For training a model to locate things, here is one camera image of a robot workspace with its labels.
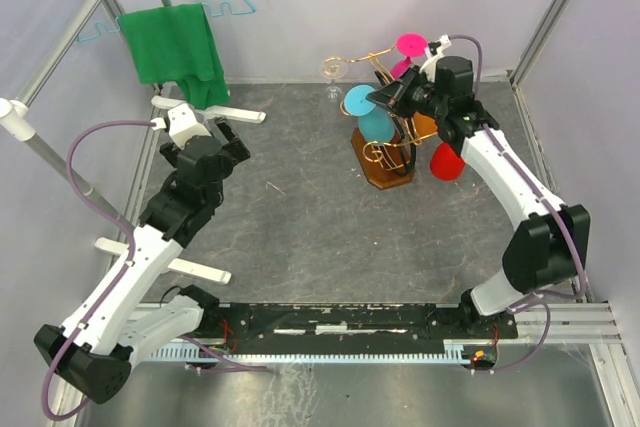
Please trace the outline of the blue plastic wine glass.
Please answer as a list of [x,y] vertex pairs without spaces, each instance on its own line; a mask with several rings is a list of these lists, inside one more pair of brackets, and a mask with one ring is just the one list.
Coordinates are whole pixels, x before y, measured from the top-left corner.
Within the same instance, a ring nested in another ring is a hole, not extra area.
[[370,85],[357,85],[344,97],[345,111],[357,118],[358,129],[366,142],[386,143],[395,135],[395,126],[389,114],[367,96],[375,89]]

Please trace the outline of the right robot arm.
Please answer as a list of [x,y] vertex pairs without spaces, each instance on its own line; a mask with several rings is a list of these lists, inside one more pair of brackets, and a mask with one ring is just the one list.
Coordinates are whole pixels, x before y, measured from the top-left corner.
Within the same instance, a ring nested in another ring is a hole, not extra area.
[[584,296],[590,215],[545,187],[516,155],[475,95],[470,60],[442,57],[433,75],[412,66],[367,99],[398,117],[433,119],[441,141],[484,180],[514,228],[501,269],[470,290],[471,304],[457,314],[462,333],[481,337],[493,327],[493,315],[561,297],[554,285],[571,278],[578,281],[571,297]]

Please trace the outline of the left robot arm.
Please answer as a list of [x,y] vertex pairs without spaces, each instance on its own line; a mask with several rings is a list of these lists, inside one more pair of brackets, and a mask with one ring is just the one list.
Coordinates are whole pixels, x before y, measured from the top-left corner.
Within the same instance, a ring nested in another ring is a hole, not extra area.
[[184,144],[163,144],[172,166],[161,189],[147,203],[136,227],[116,224],[128,244],[91,295],[61,325],[43,325],[34,344],[48,365],[41,404],[49,406],[49,387],[59,376],[84,396],[103,404],[124,386],[145,357],[175,337],[215,334],[221,315],[216,299],[189,287],[164,307],[128,325],[156,278],[189,245],[223,203],[223,182],[250,152],[229,122],[218,117],[218,140],[209,127],[189,122]]

